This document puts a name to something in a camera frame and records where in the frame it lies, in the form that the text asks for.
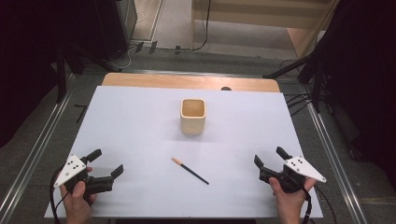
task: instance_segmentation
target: white tabletop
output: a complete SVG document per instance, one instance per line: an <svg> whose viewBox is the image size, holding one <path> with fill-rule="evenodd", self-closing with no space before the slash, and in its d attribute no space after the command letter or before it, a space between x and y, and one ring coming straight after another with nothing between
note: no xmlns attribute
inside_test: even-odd
<svg viewBox="0 0 396 224"><path fill-rule="evenodd" d="M205 100L201 135L179 129L186 98ZM98 87L71 153L83 157L101 148L103 155L89 163L95 177L124 166L113 190L98 195L94 217L256 218L277 216L271 187L259 180L253 162L257 154L267 168L281 171L276 147L303 155L282 93ZM322 217L313 190L311 196L311 217ZM62 206L58 216L65 216Z"/></svg>

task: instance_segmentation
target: wooden table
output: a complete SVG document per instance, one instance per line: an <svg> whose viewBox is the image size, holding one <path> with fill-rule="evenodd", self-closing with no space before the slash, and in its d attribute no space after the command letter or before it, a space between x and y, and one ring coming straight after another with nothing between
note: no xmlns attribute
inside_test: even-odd
<svg viewBox="0 0 396 224"><path fill-rule="evenodd" d="M103 86L130 86L173 89L280 92L276 81L262 78L181 76L156 74L109 73Z"/></svg>
<svg viewBox="0 0 396 224"><path fill-rule="evenodd" d="M208 91L223 87L232 91ZM210 116L203 134L185 136L178 127L179 99L197 96L210 105ZM269 167L279 170L281 163L271 165L279 159L276 146L302 155L284 97L272 79L109 73L92 97L71 152L86 155L102 148L109 156L95 166L99 176L124 165L117 186L94 205L95 217L255 223L257 217L275 216L276 205L270 187L258 179L253 156L263 155ZM170 160L174 156L210 180L210 187L180 170ZM322 217L316 194L311 196L311 216ZM58 216L65 216L64 209L58 209Z"/></svg>
<svg viewBox="0 0 396 224"><path fill-rule="evenodd" d="M192 1L191 45L194 20L206 21L208 2L209 0ZM315 45L319 32L327 29L338 2L339 0L212 0L209 19L286 27L297 56L302 58Z"/></svg>

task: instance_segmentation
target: black stand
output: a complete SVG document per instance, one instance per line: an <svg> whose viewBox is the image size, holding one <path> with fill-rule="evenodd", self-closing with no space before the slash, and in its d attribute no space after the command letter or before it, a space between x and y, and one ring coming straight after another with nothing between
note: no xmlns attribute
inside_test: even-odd
<svg viewBox="0 0 396 224"><path fill-rule="evenodd" d="M289 71L296 69L302 65L305 65L300 75L298 76L298 80L300 83L306 84L311 80L313 76L315 76L314 83L314 92L312 93L313 99L312 104L314 108L318 110L318 98L320 93L320 83L324 76L324 64L321 63L321 59L324 58L326 48L332 45L332 37L336 34L337 29L344 17L349 12L351 8L350 3L348 1L340 1L337 6L337 9L334 11L334 15L332 21L329 24L329 28L327 29L325 35L319 40L315 49L307 56L303 57L299 61L292 63L270 75L264 75L263 78L277 78L280 77Z"/></svg>
<svg viewBox="0 0 396 224"><path fill-rule="evenodd" d="M79 55L83 55L87 58L89 58L91 61L94 63L100 65L101 67L105 68L108 72L119 72L120 70L115 69L113 66L105 63L98 57L94 56L93 54L89 53L87 50L84 48L70 43L67 34L67 28L64 29L64 27L70 27L65 25L65 13L61 11L61 8L58 8L59 11L59 17L58 17L58 31L62 31L62 35L53 35L54 38L56 38L58 41L55 40L55 42L58 42L58 48L57 48L57 56L56 56L56 61L57 61L57 76L58 76L58 97L56 100L56 103L59 104L64 96L66 95L67 87L66 87L66 73L65 73L65 64L64 62L67 62L68 65L70 66L70 69L72 70L73 73L76 74L82 74L85 67L81 59L79 58Z"/></svg>

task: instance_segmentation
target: cable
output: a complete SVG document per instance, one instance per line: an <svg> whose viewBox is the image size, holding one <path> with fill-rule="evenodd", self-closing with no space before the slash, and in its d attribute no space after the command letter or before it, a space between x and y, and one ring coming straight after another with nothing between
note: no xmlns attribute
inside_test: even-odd
<svg viewBox="0 0 396 224"><path fill-rule="evenodd" d="M198 49L193 49L193 51L196 51L196 50L201 49L201 48L206 44L206 41L207 41L207 34L208 34L207 26L208 26L208 24L209 24L210 6L212 5L211 3L212 3L212 0L209 0L209 6L207 7L207 14L206 14L205 41L204 41L204 43L202 44L201 47L199 47Z"/></svg>
<svg viewBox="0 0 396 224"><path fill-rule="evenodd" d="M64 198L67 196L67 194L69 194L69 192L67 192L67 193L62 197L62 199L58 202L58 204L56 204L55 210L58 210L59 204L61 204L61 202L64 201Z"/></svg>
<svg viewBox="0 0 396 224"><path fill-rule="evenodd" d="M335 216L334 210L332 209L332 205L330 204L330 201L327 199L326 195L320 190L318 186L315 185L315 188L323 195L323 198L326 200L326 203L329 205L330 210L332 211L332 218L334 219L334 224L337 224L337 218Z"/></svg>
<svg viewBox="0 0 396 224"><path fill-rule="evenodd" d="M164 50L164 51L179 51L179 52L186 52L186 51L187 52L195 52L197 50L200 50L204 45L206 45L206 42L207 42L207 36L208 36L207 29L208 29L208 24L209 24L209 15L210 15L210 6L211 5L212 5L212 0L209 0L209 5L207 7L207 14L206 14L206 28L204 29L205 30L205 41L201 47L199 47L197 49L161 49L161 48L156 48L156 49L160 49L160 50Z"/></svg>
<svg viewBox="0 0 396 224"><path fill-rule="evenodd" d="M309 216L311 216L311 211L312 211L312 202L311 202L311 195L309 192L305 189L304 184L299 183L297 180L295 180L293 177L290 175L284 173L285 177L287 177L291 182L293 182L294 185L298 186L305 194L305 200L308 201L308 206L306 207L305 210L305 216L302 224L308 223Z"/></svg>
<svg viewBox="0 0 396 224"><path fill-rule="evenodd" d="M282 64L283 64L283 63L285 63L285 62L290 62L290 61L296 61L296 62L297 62L298 59L287 59L287 60L285 60L285 61L283 61L282 63L279 64L278 69L280 70L280 69L282 68ZM295 69L297 69L298 72L301 72L300 67L296 67Z"/></svg>
<svg viewBox="0 0 396 224"><path fill-rule="evenodd" d="M116 65L116 64L114 64L114 63L112 63L112 62L108 62L108 63L111 63L113 66L115 66L115 67L117 67L117 68L127 68L127 67L131 64L131 61L132 61L131 56L129 55L129 52L131 52L132 49L135 49L135 47L131 47L130 49L128 49L128 51L127 51L127 53L126 53L126 55L128 56L128 59L129 59L129 62L128 62L127 65L125 65L125 66L118 66L118 65Z"/></svg>
<svg viewBox="0 0 396 224"><path fill-rule="evenodd" d="M284 96L301 96L301 95L310 95L311 93L291 93L291 94L283 94Z"/></svg>
<svg viewBox="0 0 396 224"><path fill-rule="evenodd" d="M53 191L55 190L55 188L53 187L53 184L55 183L55 179L58 176L59 172L61 172L63 168L64 165L56 169L55 173L53 173L52 178L50 179L49 182L49 202L50 202L50 207L52 209L52 214L55 224L61 224L61 221L59 220L58 215L56 214L56 206L55 206L55 201L53 199Z"/></svg>
<svg viewBox="0 0 396 224"><path fill-rule="evenodd" d="M290 103L291 101L293 101L294 99L296 99L296 98L298 98L300 96L305 96L305 98L306 98L306 97L311 96L311 94L310 93L307 93L307 94L295 94L295 96L292 97L291 99L289 99L286 103Z"/></svg>
<svg viewBox="0 0 396 224"><path fill-rule="evenodd" d="M307 101L307 100L311 100L311 99L312 99L312 97L306 96L304 99L301 99L301 100L299 100L299 101L297 101L297 102L288 104L288 109L294 107L295 105L298 105L299 103L301 103L301 102L303 102L303 101Z"/></svg>
<svg viewBox="0 0 396 224"><path fill-rule="evenodd" d="M290 114L291 117L293 117L294 115L296 115L298 112L300 112L302 109L304 109L304 107L306 107L307 105L311 104L312 101L308 101L305 103L305 105L303 105L300 109L294 111L294 113Z"/></svg>
<svg viewBox="0 0 396 224"><path fill-rule="evenodd" d="M136 14L137 14L137 15L142 15L142 17L143 17L142 20L136 21L136 23L141 22L141 21L143 21L143 20L146 18L145 15L144 15L143 13L141 13L141 12L137 12Z"/></svg>

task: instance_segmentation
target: gray floor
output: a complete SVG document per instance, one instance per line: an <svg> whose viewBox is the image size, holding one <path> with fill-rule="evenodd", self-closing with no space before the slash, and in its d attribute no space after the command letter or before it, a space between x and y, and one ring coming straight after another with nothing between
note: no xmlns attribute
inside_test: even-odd
<svg viewBox="0 0 396 224"><path fill-rule="evenodd" d="M157 28L155 35L157 38L159 38L161 29L163 28ZM232 49L236 49L233 53L231 51L204 50L204 52L182 52L180 55L175 55L173 51L159 49L154 54L149 54L148 49L143 49L139 53L134 53L131 50L129 53L131 63L122 72L137 70L176 71L179 73L205 73L208 76L227 74L234 77L261 78L262 75L273 73L279 67L284 67L295 60L295 55L292 56L292 48L285 32L275 29L274 33L263 36L266 36L266 41L262 41L262 43L266 45L265 48L269 49L266 51L265 48L260 48L259 51L265 52L263 55L257 55L255 51L250 51L249 49L251 48L240 47L242 46L241 44L234 42L236 39L228 41L229 46L234 46ZM214 39L216 38L211 37L208 42L209 45L206 47L209 48L210 46L211 49L220 50L220 48L214 47L216 45L213 42ZM157 40L159 45L169 41L168 38L162 37ZM175 43L180 42L170 41L169 43L169 46L173 46ZM243 52L242 55L236 55L237 51ZM124 66L128 62L128 56L123 55L113 63L118 66ZM84 74L82 76L75 75L74 82L69 86L69 90L72 91L68 102L65 104L64 112L60 116L48 143L43 146L42 154L37 155L40 159L37 164L33 164L32 175L27 176L29 182L21 195L18 195L21 197L16 198L18 203L16 203L14 210L11 209L13 213L9 214L8 223L52 223L52 220L43 218L49 204L49 182L54 170L63 164L66 159L78 133L81 122L76 123L76 121L81 113L81 108L74 105L88 105L96 86L102 83L106 74L106 71L96 64L86 63L87 69ZM282 92L285 94L302 93L302 87L296 81L298 74L298 71L294 70L276 79ZM55 107L56 92L57 90L54 88L23 123L14 138L0 149L0 160L2 161L0 164L0 174L2 174L0 179L0 201L3 201L8 193L14 193L9 191L10 187L14 180L17 179L30 152L35 148L35 141ZM303 106L303 104L293 107L290 113L300 106ZM396 223L396 215L394 214L394 211L396 211L396 193L389 184L384 172L370 162L355 162L350 159L347 142L340 132L336 120L329 115L323 103L320 106L320 115L326 124L326 129L352 188L361 202L361 207L368 223ZM293 116L292 120L304 155L328 179L328 183L318 184L318 186L329 199L338 223L353 223L353 218L345 201L346 198L340 190L340 185L325 153L309 108L305 107ZM320 198L319 202L324 218L316 218L315 223L334 223L329 205L327 205L323 196L319 195L318 197ZM2 207L0 214L4 214L3 211L4 208ZM107 222L107 219L95 219L92 223ZM258 219L257 222L278 223L278 220L277 218L266 218Z"/></svg>
<svg viewBox="0 0 396 224"><path fill-rule="evenodd" d="M134 0L137 21L132 40L152 41L157 21L163 6L163 0Z"/></svg>
<svg viewBox="0 0 396 224"><path fill-rule="evenodd" d="M152 4L151 1L136 1L138 16L142 16L139 11L140 7L146 17L157 13L157 10L154 9L144 10L149 4ZM193 35L192 45L195 48L202 46L205 41L205 21L195 21L194 32L191 31L191 1L164 0L159 14L160 19L156 23L154 35L150 41L147 41L146 38L135 38L135 41L145 41L147 42L146 46L149 46L153 41L158 41L157 47L165 49L174 49L175 46L189 49L192 41L191 35ZM151 27L150 24L141 23L139 22L137 26ZM141 36L140 33L145 33L143 30L148 28L139 28L138 34L134 34L134 36ZM285 27L218 21L209 22L207 42L200 51L266 59L297 59Z"/></svg>

